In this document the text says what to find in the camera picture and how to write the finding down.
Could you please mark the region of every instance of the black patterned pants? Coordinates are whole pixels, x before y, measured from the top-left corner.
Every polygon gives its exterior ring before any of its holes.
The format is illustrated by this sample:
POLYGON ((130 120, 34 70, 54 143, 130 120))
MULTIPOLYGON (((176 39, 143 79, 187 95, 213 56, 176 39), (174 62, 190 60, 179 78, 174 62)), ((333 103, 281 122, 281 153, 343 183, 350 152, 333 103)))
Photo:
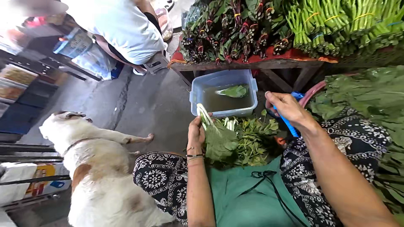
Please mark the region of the black patterned pants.
MULTIPOLYGON (((339 150, 371 182, 377 162, 390 144, 387 131, 346 108, 341 117, 320 123, 339 150)), ((281 159, 286 188, 312 226, 342 226, 317 183, 314 167, 302 137, 289 143, 281 159)), ((187 225, 187 161, 161 152, 137 158, 133 181, 152 196, 157 206, 187 225)))

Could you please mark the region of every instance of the water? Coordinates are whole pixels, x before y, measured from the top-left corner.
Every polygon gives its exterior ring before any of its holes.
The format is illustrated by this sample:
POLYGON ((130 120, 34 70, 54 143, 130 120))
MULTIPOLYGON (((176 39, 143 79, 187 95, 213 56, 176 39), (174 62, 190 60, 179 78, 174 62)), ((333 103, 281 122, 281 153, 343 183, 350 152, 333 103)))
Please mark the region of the water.
POLYGON ((250 96, 249 91, 242 98, 232 98, 215 93, 215 91, 217 90, 223 90, 237 85, 239 84, 205 88, 202 94, 202 105, 205 107, 207 112, 217 112, 252 107, 254 102, 250 96))

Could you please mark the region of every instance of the bracelet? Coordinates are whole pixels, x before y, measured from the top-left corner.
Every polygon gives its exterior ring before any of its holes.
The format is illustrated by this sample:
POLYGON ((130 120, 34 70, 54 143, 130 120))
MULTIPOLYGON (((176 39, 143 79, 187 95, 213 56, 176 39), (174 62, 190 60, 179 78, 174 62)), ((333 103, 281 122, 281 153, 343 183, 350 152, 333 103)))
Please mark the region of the bracelet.
POLYGON ((187 163, 190 162, 190 161, 192 161, 192 160, 195 160, 195 159, 205 159, 205 158, 204 158, 204 157, 190 158, 190 159, 187 160, 187 163))
POLYGON ((187 154, 187 157, 198 157, 198 156, 203 156, 203 154, 187 154))

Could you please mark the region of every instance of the plastic stool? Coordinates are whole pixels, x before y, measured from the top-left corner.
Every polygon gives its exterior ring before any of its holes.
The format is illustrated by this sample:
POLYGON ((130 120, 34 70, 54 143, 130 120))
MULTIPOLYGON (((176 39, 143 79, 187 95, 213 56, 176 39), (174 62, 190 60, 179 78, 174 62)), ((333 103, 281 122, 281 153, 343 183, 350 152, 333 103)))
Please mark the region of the plastic stool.
POLYGON ((164 56, 163 51, 157 52, 149 61, 144 64, 147 71, 152 75, 156 74, 156 72, 160 69, 167 68, 168 60, 164 56))

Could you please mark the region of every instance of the blue basket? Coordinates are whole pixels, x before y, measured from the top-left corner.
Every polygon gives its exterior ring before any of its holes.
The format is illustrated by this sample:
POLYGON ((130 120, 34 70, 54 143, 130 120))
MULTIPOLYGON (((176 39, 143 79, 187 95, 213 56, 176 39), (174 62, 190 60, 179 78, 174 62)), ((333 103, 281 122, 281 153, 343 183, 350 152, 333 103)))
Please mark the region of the blue basket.
POLYGON ((58 42, 53 49, 55 54, 75 58, 88 51, 93 45, 93 40, 78 27, 74 28, 73 31, 64 38, 67 40, 58 42))

